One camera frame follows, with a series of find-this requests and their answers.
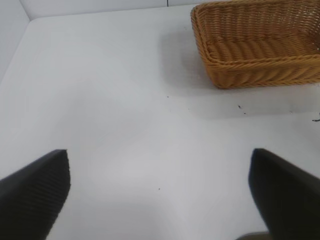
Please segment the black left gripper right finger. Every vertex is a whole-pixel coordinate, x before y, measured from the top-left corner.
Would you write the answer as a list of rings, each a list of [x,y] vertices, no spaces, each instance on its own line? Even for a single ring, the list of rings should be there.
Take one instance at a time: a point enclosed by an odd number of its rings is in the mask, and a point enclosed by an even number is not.
[[[273,240],[320,238],[320,180],[263,148],[252,152],[248,184]]]

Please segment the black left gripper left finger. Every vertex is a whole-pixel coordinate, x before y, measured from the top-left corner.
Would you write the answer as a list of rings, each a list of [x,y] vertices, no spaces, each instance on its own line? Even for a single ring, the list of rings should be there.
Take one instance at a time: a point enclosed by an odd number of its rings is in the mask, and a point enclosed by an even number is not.
[[[56,149],[0,181],[0,238],[44,240],[71,188],[68,153]]]

